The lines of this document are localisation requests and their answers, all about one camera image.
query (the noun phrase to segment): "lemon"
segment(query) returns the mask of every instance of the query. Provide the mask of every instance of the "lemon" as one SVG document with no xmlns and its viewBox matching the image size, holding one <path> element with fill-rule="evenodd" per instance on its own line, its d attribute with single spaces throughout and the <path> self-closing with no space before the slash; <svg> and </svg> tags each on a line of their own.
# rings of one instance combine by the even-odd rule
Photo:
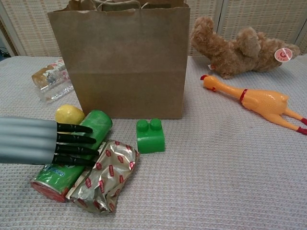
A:
<svg viewBox="0 0 307 230">
<path fill-rule="evenodd" d="M 79 125 L 84 118 L 83 111 L 70 104 L 64 104 L 59 107 L 55 116 L 56 122 L 73 125 Z"/>
</svg>

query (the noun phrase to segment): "green can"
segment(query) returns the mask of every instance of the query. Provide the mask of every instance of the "green can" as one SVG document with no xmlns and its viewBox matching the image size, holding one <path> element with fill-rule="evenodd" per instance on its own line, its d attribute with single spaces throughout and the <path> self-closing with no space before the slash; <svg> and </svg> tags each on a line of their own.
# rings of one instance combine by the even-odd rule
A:
<svg viewBox="0 0 307 230">
<path fill-rule="evenodd" d="M 113 123 L 111 118 L 104 112 L 93 110 L 84 118 L 80 125 L 90 127 L 93 132 L 91 134 L 73 134 L 91 137 L 96 139 L 97 142 L 95 144 L 78 144 L 78 146 L 97 150 L 111 130 Z M 92 156 L 82 156 L 82 158 L 89 160 Z M 84 166 L 45 165 L 31 181 L 31 186 L 50 199 L 65 202 L 65 195 L 72 188 L 84 169 Z"/>
</svg>

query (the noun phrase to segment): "rubber chicken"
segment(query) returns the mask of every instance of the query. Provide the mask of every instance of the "rubber chicken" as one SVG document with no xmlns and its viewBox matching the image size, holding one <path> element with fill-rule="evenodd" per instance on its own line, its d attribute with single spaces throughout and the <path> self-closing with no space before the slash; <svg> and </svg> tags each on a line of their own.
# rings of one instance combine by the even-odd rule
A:
<svg viewBox="0 0 307 230">
<path fill-rule="evenodd" d="M 203 75 L 201 77 L 203 86 L 212 91 L 223 91 L 237 98 L 248 110 L 252 110 L 268 121 L 277 125 L 290 128 L 296 132 L 307 135 L 307 129 L 291 124 L 284 120 L 281 115 L 287 115 L 300 120 L 307 125 L 307 119 L 295 113 L 287 107 L 288 96 L 279 92 L 269 90 L 253 90 L 235 88 L 226 85 L 214 76 Z"/>
</svg>

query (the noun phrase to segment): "tag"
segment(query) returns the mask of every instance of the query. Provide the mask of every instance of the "tag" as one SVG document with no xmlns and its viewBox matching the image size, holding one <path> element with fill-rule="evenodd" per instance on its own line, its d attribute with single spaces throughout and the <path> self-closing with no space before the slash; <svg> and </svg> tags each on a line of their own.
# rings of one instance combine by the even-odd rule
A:
<svg viewBox="0 0 307 230">
<path fill-rule="evenodd" d="M 208 67 L 209 67 L 210 70 L 215 69 L 214 65 L 208 65 Z"/>
<path fill-rule="evenodd" d="M 274 56 L 279 62 L 287 62 L 292 58 L 292 51 L 288 48 L 281 48 L 275 52 Z"/>
</svg>

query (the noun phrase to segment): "textured fabric surface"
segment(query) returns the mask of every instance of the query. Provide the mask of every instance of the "textured fabric surface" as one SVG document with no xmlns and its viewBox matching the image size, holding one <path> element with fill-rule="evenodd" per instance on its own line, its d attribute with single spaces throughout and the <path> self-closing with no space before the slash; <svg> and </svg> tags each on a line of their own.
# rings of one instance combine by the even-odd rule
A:
<svg viewBox="0 0 307 230">
<path fill-rule="evenodd" d="M 31 74 L 51 57 L 0 62 L 0 115 L 54 119 L 74 92 L 44 104 Z M 29 181 L 41 166 L 0 164 L 1 230 L 305 230 L 307 137 L 272 124 L 236 101 L 202 87 L 202 57 L 189 57 L 184 117 L 163 120 L 166 151 L 144 154 L 119 194 L 115 214 L 93 215 L 40 195 Z M 230 85 L 290 96 L 307 116 L 307 57 Z M 299 121 L 289 121 L 301 125 Z M 110 137 L 136 147 L 136 120 L 114 119 Z"/>
</svg>

